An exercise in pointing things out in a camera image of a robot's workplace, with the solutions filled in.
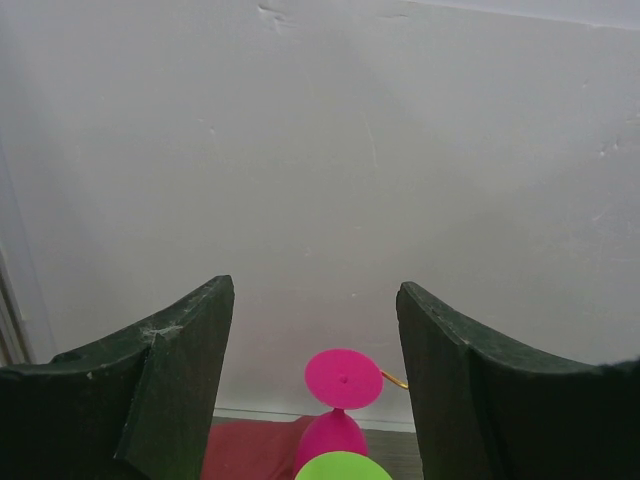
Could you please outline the pink wine glass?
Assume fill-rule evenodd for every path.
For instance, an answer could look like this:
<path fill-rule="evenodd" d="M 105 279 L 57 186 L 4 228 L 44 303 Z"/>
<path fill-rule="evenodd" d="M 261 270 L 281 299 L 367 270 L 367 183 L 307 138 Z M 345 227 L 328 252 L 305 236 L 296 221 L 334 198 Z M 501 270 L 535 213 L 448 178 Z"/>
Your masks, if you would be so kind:
<path fill-rule="evenodd" d="M 329 349 L 307 363 L 304 380 L 310 393 L 329 411 L 315 417 L 302 434 L 293 472 L 313 458 L 341 451 L 367 456 L 362 429 L 349 415 L 378 399 L 384 380 L 380 368 L 365 354 L 351 349 Z"/>

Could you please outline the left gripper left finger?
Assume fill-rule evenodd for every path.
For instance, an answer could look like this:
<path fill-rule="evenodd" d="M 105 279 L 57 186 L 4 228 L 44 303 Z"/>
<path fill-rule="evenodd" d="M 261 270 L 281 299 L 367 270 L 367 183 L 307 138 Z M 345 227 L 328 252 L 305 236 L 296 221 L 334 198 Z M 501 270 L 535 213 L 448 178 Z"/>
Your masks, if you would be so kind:
<path fill-rule="evenodd" d="M 1 371 L 5 479 L 196 479 L 234 307 L 230 276 L 46 364 Z"/>

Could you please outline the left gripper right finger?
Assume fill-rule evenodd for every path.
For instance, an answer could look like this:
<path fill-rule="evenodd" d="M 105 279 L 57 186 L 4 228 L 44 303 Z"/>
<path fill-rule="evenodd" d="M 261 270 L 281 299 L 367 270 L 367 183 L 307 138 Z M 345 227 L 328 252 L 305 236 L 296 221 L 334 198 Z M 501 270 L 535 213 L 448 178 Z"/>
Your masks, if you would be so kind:
<path fill-rule="evenodd" d="M 637 360 L 538 350 L 413 282 L 396 311 L 425 478 L 638 477 Z"/>

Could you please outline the green wine glass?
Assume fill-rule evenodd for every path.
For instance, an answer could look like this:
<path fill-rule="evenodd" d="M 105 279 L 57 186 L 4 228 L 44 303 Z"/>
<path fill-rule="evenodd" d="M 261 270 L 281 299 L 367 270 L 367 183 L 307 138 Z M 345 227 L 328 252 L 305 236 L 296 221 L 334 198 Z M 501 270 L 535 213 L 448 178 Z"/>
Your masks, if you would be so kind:
<path fill-rule="evenodd" d="M 391 480 L 391 475 L 367 456 L 334 451 L 308 461 L 295 480 Z"/>

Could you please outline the gold wire wine glass rack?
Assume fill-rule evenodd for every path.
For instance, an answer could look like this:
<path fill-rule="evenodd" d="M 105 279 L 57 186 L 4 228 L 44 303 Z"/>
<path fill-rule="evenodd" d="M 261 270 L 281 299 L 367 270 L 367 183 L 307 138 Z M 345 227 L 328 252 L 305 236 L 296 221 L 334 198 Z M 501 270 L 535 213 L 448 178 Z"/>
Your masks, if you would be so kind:
<path fill-rule="evenodd" d="M 389 372 L 384 370 L 381 370 L 380 373 L 385 380 L 389 381 L 393 385 L 403 390 L 409 390 L 409 385 L 405 381 L 402 381 L 401 379 L 396 378 L 395 376 L 391 375 Z"/>

